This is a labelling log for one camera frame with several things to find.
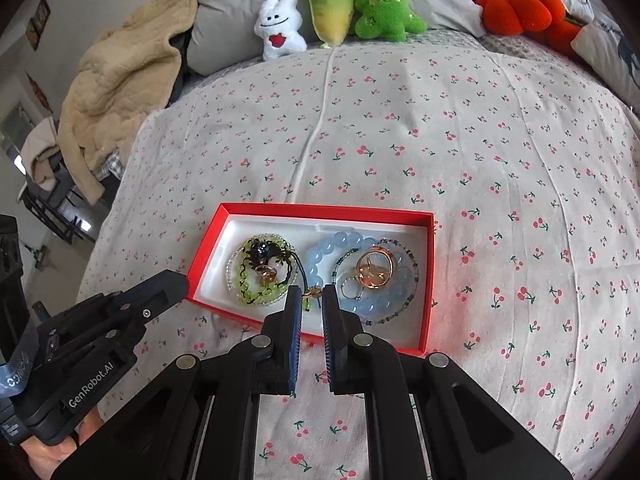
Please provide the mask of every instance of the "bed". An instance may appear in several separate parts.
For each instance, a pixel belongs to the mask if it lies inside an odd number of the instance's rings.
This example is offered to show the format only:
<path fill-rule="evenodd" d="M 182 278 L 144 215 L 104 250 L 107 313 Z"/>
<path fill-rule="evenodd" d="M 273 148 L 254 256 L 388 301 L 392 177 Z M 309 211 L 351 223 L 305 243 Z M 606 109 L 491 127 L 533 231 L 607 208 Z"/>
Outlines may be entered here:
<path fill-rule="evenodd" d="M 592 477 L 640 394 L 640 122 L 569 60 L 481 41 L 351 41 L 191 86 L 142 125 L 79 299 L 186 272 L 220 202 L 434 212 L 429 350 Z M 181 353 L 254 333 L 178 304 L 103 415 Z M 295 395 L 262 398 L 255 477 L 367 478 L 363 399 L 332 396 L 322 348 L 303 344 L 300 367 Z"/>

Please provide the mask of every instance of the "human hand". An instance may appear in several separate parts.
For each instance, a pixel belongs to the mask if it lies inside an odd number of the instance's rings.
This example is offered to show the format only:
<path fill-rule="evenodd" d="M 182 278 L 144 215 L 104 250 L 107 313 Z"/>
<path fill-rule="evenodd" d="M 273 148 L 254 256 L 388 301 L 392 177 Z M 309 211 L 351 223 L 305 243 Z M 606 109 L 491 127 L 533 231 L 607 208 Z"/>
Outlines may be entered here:
<path fill-rule="evenodd" d="M 82 420 L 78 429 L 80 444 L 84 444 L 92 434 L 98 431 L 104 421 L 97 408 L 92 409 Z M 29 457 L 29 464 L 42 480 L 49 480 L 60 462 L 76 450 L 75 441 L 68 436 L 57 446 L 45 446 L 36 437 L 31 436 L 21 444 Z"/>

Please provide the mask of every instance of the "silver bolt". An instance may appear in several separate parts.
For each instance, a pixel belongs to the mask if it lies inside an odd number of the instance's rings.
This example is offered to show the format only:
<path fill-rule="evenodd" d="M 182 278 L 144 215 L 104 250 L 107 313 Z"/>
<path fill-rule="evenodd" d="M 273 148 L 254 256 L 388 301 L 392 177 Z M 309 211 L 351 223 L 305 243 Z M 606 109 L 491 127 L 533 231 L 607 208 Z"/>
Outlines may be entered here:
<path fill-rule="evenodd" d="M 363 332 L 361 334 L 356 334 L 355 336 L 353 336 L 353 342 L 358 346 L 371 346 L 373 343 L 373 338 L 366 332 Z"/>
<path fill-rule="evenodd" d="M 175 365 L 180 370 L 188 370 L 196 365 L 196 358 L 190 354 L 181 355 L 175 360 Z"/>
<path fill-rule="evenodd" d="M 271 338 L 268 335 L 260 334 L 251 339 L 251 344 L 256 348 L 267 348 L 271 344 Z"/>
<path fill-rule="evenodd" d="M 440 352 L 436 352 L 429 356 L 429 362 L 436 368 L 445 368 L 449 364 L 449 358 Z"/>

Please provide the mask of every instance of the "white plush toy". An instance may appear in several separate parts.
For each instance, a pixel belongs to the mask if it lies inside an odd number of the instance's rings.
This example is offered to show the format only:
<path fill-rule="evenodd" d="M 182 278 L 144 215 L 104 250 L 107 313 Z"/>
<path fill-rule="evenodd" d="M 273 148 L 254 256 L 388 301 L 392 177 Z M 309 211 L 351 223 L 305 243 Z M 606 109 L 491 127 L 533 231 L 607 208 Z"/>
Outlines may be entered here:
<path fill-rule="evenodd" d="M 267 0 L 260 7 L 254 32 L 264 41 L 265 61 L 306 50 L 306 41 L 298 34 L 302 15 L 297 4 L 298 0 Z"/>

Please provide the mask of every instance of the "green plush toy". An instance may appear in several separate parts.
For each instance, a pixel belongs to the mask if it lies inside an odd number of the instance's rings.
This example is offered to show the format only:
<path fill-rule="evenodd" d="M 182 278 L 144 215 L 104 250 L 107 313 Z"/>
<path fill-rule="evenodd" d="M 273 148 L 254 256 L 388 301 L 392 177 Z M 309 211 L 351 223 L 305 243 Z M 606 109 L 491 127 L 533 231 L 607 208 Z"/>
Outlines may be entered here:
<path fill-rule="evenodd" d="M 363 40 L 381 36 L 387 41 L 405 41 L 408 32 L 420 34 L 427 30 L 408 0 L 356 0 L 355 6 L 362 13 L 355 31 Z"/>
<path fill-rule="evenodd" d="M 309 0 L 318 38 L 325 47 L 340 46 L 349 32 L 353 0 Z"/>

